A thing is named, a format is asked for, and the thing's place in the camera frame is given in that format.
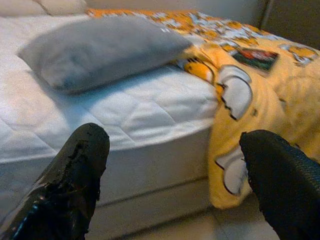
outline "mattress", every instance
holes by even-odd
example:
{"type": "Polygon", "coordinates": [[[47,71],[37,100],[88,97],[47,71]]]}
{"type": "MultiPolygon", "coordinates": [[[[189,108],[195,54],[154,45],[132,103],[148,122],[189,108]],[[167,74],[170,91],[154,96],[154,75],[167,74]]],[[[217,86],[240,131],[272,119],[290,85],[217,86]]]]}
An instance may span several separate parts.
{"type": "Polygon", "coordinates": [[[207,174],[217,107],[212,85],[166,65],[82,95],[63,95],[15,55],[36,35],[87,18],[0,18],[0,218],[88,122],[110,136],[101,206],[207,174]]]}

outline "cartoon print blanket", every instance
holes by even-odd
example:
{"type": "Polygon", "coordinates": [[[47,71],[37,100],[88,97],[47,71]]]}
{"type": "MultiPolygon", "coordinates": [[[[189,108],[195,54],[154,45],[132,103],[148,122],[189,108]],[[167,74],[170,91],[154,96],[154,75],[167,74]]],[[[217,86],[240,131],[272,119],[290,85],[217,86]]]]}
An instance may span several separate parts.
{"type": "Polygon", "coordinates": [[[93,17],[136,15],[165,24],[194,41],[175,62],[212,83],[219,96],[209,143],[210,200],[221,209],[251,192],[239,147],[242,132],[281,135],[320,162],[320,52],[239,22],[200,12],[89,9],[93,17]],[[242,48],[279,54],[268,75],[232,57],[242,48]]]}

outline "white wall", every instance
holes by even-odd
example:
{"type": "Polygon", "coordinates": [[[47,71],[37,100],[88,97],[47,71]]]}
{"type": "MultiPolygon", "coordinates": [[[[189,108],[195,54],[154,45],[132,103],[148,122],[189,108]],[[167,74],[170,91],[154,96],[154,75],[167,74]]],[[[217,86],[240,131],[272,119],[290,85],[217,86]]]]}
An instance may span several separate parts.
{"type": "Polygon", "coordinates": [[[86,0],[90,7],[110,9],[196,9],[215,17],[258,26],[267,0],[86,0]]]}

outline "bed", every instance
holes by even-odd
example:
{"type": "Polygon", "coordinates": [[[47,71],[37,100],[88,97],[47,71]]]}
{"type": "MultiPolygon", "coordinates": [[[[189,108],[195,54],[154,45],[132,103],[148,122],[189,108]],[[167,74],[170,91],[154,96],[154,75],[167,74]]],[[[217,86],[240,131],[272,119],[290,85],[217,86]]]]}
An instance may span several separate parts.
{"type": "Polygon", "coordinates": [[[211,204],[219,208],[240,204],[251,192],[238,147],[242,132],[280,133],[319,159],[314,147],[320,134],[317,50],[194,11],[76,13],[0,18],[0,218],[28,191],[70,134],[88,122],[102,126],[111,143],[100,201],[87,235],[92,240],[129,234],[211,204]],[[122,15],[162,22],[194,46],[175,62],[80,95],[51,89],[16,56],[19,48],[46,31],[92,17],[122,15]],[[182,22],[189,25],[179,24],[181,17],[187,17],[182,22]],[[191,27],[188,21],[196,25],[191,27]],[[208,25],[216,31],[204,27],[208,25]],[[230,57],[231,50],[242,47],[274,51],[274,41],[282,55],[268,83],[265,76],[230,57]],[[292,46],[305,51],[292,51],[292,46]],[[230,65],[241,71],[234,67],[224,71],[223,66],[230,65]],[[230,72],[245,81],[226,84],[223,76],[230,72]],[[301,85],[310,75],[310,84],[301,85]],[[305,92],[297,92],[292,84],[288,84],[292,91],[284,91],[281,83],[286,79],[296,79],[305,92]],[[243,96],[230,97],[227,89],[243,96]],[[312,106],[292,108],[294,94],[312,106]],[[310,117],[300,129],[294,112],[305,116],[306,109],[310,117]],[[292,128],[300,135],[292,134],[292,128]]]}

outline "quilted mattress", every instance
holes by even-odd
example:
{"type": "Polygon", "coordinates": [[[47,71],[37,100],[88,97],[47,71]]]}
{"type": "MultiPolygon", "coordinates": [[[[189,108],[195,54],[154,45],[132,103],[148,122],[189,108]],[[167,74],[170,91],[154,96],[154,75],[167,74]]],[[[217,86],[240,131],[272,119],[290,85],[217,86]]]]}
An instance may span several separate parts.
{"type": "MultiPolygon", "coordinates": [[[[193,136],[213,123],[217,100],[212,85],[175,66],[163,66],[82,95],[64,95],[39,81],[16,56],[36,35],[86,18],[0,17],[1,209],[5,207],[2,203],[9,204],[10,198],[19,196],[16,193],[27,190],[34,175],[84,123],[102,126],[110,136],[110,154],[117,156],[122,151],[193,136]]],[[[114,200],[116,196],[105,198],[114,200]]]]}

